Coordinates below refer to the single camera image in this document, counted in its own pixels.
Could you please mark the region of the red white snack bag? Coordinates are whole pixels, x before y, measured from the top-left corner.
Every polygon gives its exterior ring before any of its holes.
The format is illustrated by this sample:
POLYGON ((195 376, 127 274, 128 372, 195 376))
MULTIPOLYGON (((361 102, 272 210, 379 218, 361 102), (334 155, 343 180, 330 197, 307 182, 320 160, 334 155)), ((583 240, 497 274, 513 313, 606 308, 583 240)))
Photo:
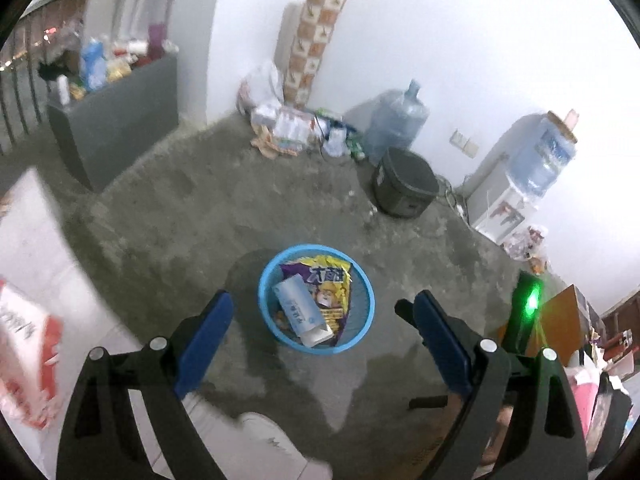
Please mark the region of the red white snack bag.
POLYGON ((61 406, 58 354, 63 323, 6 281, 1 283, 1 411, 41 430, 61 406))

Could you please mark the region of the blue plastic trash basket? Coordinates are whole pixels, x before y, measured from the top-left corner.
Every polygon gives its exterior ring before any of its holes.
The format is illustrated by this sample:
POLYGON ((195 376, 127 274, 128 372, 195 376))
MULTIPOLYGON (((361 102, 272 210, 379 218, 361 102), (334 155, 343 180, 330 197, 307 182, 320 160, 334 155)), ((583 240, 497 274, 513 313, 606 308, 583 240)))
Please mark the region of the blue plastic trash basket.
POLYGON ((375 298, 371 283, 367 275, 360 266, 358 266, 358 263, 344 254, 344 252, 322 245, 297 245, 277 254, 262 271, 262 276, 258 284, 257 297, 260 312, 262 312, 262 317, 271 330, 271 333, 287 346, 300 352, 315 354, 316 356, 330 356, 331 354, 337 354, 356 346, 356 344, 366 336, 366 333, 371 327, 375 312, 375 298), (329 344, 318 344, 317 347, 306 348, 293 333, 272 288, 275 284, 283 280, 280 270, 281 263, 303 256, 321 254, 332 255, 352 264, 352 270, 350 270, 350 276, 352 277, 350 308, 346 326, 340 341, 335 347, 329 344))

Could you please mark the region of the pile of paper trash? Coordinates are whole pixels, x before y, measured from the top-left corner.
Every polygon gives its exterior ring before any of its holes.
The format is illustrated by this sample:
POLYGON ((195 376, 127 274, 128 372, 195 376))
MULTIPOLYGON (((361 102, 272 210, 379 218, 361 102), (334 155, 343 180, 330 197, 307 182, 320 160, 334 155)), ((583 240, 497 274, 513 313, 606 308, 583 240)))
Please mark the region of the pile of paper trash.
POLYGON ((255 135, 250 145, 269 159, 310 151, 356 162, 366 158, 360 132, 323 108, 310 112, 276 102, 264 103, 250 111, 250 126, 255 135))

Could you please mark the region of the orange wooden cabinet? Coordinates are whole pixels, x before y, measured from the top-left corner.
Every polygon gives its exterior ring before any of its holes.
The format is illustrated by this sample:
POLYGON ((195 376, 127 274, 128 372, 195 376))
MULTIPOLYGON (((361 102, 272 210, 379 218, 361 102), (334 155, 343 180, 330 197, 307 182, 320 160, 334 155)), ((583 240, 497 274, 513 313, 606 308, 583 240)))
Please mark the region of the orange wooden cabinet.
MULTIPOLYGON (((505 330, 506 325, 498 329, 500 346, 505 330)), ((551 299, 541 299, 536 324, 522 356, 536 356, 543 348, 551 348, 559 361, 569 367, 574 353, 587 343, 590 330, 585 300, 579 298, 575 285, 567 286, 551 299)))

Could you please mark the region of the white water dispenser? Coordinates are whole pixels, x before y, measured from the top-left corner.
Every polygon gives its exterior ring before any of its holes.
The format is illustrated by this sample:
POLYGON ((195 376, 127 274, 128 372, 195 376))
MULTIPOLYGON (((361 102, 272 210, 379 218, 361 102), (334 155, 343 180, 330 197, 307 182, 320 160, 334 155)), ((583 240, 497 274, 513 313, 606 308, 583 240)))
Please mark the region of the white water dispenser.
POLYGON ((466 212, 475 231, 501 245, 529 225, 536 209, 513 184, 506 164, 499 162, 466 200, 466 212))

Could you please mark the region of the black round bag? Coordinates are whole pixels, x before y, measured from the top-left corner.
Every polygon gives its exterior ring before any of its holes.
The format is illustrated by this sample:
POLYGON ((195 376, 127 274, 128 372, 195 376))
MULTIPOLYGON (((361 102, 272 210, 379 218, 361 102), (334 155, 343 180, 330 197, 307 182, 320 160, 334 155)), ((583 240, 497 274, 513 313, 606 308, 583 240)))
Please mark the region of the black round bag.
POLYGON ((415 219, 439 196, 439 183, 421 156, 403 148, 388 148, 372 177, 378 208, 395 218, 415 219))

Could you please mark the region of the yellow purple snack bag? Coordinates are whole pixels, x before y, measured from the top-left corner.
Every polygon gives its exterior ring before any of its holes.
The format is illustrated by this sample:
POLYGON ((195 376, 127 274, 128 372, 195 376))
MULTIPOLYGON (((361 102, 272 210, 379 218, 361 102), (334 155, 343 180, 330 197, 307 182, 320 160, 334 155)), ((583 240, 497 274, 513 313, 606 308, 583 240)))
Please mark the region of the yellow purple snack bag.
POLYGON ((332 255, 321 254, 281 263, 280 270, 282 281, 295 274, 303 278, 314 302, 333 330, 333 338, 325 344, 335 347, 340 341, 349 314, 352 264, 332 255))

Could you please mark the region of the empty water jug on floor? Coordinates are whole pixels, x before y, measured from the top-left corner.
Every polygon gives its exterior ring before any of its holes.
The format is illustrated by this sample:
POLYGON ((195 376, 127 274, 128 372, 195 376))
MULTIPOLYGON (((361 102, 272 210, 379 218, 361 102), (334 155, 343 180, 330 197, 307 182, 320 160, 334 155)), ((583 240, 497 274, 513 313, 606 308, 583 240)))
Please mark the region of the empty water jug on floor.
POLYGON ((376 100, 362 140, 367 160, 377 165, 388 148, 406 150, 424 127, 430 110, 419 99, 421 85, 413 79, 405 90, 387 90, 376 100))

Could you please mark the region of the grey side table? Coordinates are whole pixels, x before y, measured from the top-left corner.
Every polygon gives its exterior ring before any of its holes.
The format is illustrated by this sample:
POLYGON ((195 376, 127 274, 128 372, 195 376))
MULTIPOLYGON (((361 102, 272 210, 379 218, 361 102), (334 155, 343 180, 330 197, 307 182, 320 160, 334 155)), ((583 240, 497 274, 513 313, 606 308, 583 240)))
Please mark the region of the grey side table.
POLYGON ((49 124, 70 175, 101 192, 179 125, 174 54, 64 106, 52 96, 49 124))

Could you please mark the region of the patterned cardboard box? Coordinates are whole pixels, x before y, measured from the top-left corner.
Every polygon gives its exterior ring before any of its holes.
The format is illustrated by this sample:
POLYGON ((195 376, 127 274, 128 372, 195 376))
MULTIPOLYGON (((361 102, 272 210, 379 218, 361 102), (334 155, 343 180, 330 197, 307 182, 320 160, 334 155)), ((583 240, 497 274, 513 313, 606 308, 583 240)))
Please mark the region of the patterned cardboard box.
POLYGON ((323 55, 347 0, 303 0, 283 12, 274 52, 282 76, 284 102, 301 110, 307 106, 323 55))

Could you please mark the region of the metal railing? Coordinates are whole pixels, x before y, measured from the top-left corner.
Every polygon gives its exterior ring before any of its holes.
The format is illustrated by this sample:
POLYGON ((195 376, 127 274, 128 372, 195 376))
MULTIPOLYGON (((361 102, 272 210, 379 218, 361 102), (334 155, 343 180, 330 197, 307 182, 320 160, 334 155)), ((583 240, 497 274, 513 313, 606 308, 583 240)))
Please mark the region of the metal railing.
POLYGON ((1 153, 8 154, 46 118, 51 85, 38 75, 58 53, 58 35, 84 14, 86 0, 39 0, 1 49, 1 153))

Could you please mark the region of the white small bottle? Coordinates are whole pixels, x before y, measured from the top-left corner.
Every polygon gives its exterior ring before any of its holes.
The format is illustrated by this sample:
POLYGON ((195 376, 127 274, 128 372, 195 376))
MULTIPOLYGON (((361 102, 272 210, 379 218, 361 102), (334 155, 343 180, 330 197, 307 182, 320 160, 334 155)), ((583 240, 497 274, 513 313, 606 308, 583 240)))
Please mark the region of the white small bottle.
POLYGON ((58 89, 58 102, 62 106, 70 104, 70 83, 65 75, 56 78, 56 88, 58 89))

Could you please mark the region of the blue detergent bottle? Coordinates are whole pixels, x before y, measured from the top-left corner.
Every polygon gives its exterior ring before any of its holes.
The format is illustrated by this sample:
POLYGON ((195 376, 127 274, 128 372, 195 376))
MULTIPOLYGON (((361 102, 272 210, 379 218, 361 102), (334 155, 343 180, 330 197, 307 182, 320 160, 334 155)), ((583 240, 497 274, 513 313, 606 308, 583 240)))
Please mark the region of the blue detergent bottle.
POLYGON ((80 51, 80 79, 88 92, 106 85, 106 59, 101 41, 91 39, 80 51))

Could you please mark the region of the purple cup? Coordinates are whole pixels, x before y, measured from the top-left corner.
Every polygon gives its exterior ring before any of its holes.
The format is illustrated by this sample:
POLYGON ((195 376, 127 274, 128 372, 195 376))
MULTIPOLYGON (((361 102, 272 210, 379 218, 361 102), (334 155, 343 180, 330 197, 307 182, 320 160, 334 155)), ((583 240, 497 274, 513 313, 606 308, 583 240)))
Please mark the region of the purple cup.
POLYGON ((163 43, 166 39, 166 24, 149 24, 148 55, 151 60, 158 60, 164 56, 163 43))

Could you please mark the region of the white wall socket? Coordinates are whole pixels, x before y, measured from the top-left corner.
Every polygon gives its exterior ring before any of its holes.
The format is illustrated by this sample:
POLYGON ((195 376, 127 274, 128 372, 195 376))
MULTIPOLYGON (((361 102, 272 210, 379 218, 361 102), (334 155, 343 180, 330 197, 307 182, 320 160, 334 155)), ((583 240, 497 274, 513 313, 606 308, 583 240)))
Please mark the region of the white wall socket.
POLYGON ((458 129, 454 130, 450 136, 449 143, 469 158, 475 158, 478 153, 478 145, 464 136, 458 129))

